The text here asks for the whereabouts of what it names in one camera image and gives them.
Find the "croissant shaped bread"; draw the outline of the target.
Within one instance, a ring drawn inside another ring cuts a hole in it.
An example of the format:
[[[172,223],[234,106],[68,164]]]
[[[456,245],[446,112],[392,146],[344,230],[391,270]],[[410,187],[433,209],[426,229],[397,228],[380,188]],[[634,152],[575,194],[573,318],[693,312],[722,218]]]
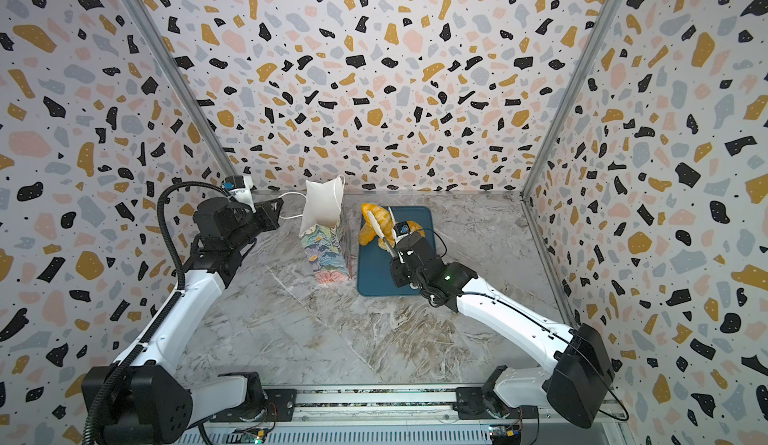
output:
[[[361,212],[364,223],[359,233],[359,244],[366,246],[377,239],[382,249],[385,249],[387,244],[394,246],[394,221],[390,211],[373,203],[363,203]]]

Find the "floral paper bag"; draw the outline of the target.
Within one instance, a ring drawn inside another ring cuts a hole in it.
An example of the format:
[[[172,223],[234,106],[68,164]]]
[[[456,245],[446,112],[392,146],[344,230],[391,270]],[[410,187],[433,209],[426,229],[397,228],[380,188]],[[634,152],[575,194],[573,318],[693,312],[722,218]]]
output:
[[[300,219],[298,237],[311,271],[319,285],[346,282],[350,273],[350,240],[345,224],[343,199],[345,178],[338,175],[326,182],[305,181],[304,192],[285,192],[304,199],[300,214],[281,219]]]

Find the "small oval bread roll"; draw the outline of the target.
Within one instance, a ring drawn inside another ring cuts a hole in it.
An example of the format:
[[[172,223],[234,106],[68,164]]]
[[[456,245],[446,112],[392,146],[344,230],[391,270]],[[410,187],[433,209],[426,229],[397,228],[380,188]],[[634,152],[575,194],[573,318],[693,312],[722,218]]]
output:
[[[358,243],[360,246],[366,246],[377,237],[373,227],[369,223],[365,223],[359,232]]]

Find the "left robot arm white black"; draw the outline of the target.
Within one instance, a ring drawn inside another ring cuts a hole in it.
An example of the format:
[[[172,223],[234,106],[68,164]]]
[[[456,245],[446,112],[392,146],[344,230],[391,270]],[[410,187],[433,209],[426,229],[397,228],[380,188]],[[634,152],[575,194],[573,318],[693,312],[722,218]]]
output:
[[[267,396],[255,372],[229,373],[191,388],[175,376],[198,325],[230,285],[257,237],[278,229],[280,198],[244,204],[206,199],[176,288],[131,346],[81,384],[86,444],[170,444],[225,410],[260,415]]]

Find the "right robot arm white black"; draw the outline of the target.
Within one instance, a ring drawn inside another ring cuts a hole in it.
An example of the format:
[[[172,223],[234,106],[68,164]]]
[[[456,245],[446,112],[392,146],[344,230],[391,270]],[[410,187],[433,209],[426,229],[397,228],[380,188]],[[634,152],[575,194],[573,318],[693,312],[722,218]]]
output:
[[[478,398],[458,405],[458,411],[510,419],[526,407],[545,405],[572,425],[584,429],[593,425],[614,380],[596,329],[548,319],[507,297],[469,267],[444,262],[426,230],[396,221],[390,208],[365,203],[361,212],[361,236],[376,236],[390,254],[395,286],[409,286],[432,307],[445,307],[484,324],[537,364],[526,370],[497,367],[478,388]]]

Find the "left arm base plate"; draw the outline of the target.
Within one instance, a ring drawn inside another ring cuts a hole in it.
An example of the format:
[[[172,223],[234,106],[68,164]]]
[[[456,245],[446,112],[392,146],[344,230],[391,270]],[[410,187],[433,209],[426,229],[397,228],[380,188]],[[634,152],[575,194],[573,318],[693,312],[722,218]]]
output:
[[[291,422],[297,403],[297,389],[268,388],[255,405],[239,405],[214,415],[213,423],[234,423],[239,426],[267,426]]]

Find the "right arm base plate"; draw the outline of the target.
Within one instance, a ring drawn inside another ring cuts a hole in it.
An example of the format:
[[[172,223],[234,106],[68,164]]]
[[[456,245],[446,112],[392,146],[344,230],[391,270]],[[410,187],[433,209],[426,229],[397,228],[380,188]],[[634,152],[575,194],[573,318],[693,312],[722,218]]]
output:
[[[458,387],[455,390],[456,401],[453,410],[462,420],[511,420],[535,419],[538,408],[523,405],[511,408],[500,399],[490,398],[480,387]]]

